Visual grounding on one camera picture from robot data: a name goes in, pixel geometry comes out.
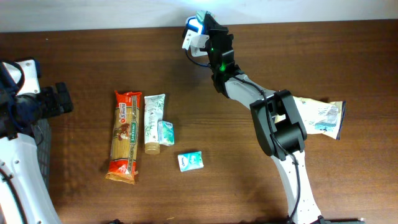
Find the white cosmetic tube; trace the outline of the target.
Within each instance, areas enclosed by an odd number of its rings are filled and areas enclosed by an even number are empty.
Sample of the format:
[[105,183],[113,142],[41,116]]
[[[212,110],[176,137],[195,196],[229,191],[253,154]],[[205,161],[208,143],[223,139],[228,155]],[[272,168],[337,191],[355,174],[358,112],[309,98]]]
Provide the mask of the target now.
[[145,153],[160,153],[158,122],[164,115],[165,94],[144,97],[144,144]]

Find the orange spaghetti packet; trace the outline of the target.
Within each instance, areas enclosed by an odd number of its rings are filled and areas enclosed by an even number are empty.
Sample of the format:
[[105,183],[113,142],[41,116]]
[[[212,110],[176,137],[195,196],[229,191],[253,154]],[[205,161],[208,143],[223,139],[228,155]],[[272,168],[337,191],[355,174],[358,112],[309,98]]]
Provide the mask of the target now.
[[108,173],[109,180],[134,184],[137,175],[137,148],[141,92],[115,93],[114,125]]

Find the small teal white packet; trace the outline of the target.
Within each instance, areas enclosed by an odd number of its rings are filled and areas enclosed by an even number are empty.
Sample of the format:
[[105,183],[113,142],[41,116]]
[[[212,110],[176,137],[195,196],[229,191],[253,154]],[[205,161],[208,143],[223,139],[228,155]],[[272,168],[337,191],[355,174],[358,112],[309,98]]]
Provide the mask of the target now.
[[164,146],[173,146],[175,144],[174,126],[168,121],[158,122],[159,144]]

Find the teal Kleenex tissue pack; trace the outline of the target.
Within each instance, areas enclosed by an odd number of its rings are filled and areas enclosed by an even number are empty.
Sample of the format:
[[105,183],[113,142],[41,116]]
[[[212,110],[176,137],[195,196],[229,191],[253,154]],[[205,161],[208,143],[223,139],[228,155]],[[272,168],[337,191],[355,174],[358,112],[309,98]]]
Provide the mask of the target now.
[[177,159],[181,172],[204,168],[201,151],[179,154]]

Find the cream snack bag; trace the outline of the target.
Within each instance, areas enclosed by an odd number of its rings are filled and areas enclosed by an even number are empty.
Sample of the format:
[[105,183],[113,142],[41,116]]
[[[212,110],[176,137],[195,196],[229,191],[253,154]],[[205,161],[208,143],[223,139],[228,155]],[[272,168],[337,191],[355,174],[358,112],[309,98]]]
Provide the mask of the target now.
[[296,96],[294,101],[307,134],[324,134],[340,140],[346,111],[345,101],[325,103]]

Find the teal crinkled snack packet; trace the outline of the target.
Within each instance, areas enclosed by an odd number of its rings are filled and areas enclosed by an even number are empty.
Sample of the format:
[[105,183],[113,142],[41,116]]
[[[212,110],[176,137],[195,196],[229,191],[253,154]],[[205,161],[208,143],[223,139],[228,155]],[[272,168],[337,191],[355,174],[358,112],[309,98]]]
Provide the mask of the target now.
[[197,11],[196,11],[195,17],[196,17],[197,21],[198,21],[200,24],[203,24],[204,21],[205,21],[206,15],[210,15],[211,17],[214,17],[214,16],[215,16],[215,15],[214,15],[212,12],[210,12],[210,11],[206,11],[206,10],[197,10]]

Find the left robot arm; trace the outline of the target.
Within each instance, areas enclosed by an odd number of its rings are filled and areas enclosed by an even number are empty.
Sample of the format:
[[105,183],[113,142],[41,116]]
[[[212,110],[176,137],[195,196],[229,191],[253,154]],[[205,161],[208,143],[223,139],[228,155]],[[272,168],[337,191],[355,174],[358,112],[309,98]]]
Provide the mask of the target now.
[[1,61],[1,223],[60,223],[48,191],[48,120],[73,111],[64,82],[39,85],[34,58]]

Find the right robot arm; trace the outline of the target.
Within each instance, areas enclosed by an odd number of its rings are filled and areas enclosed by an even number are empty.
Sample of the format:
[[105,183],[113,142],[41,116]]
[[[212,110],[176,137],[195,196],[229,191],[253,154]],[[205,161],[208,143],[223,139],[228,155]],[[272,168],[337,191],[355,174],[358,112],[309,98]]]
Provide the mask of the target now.
[[205,50],[217,92],[249,108],[257,141],[275,163],[288,203],[288,223],[325,223],[305,167],[307,131],[290,91],[271,91],[252,82],[234,60],[233,34],[205,14]]

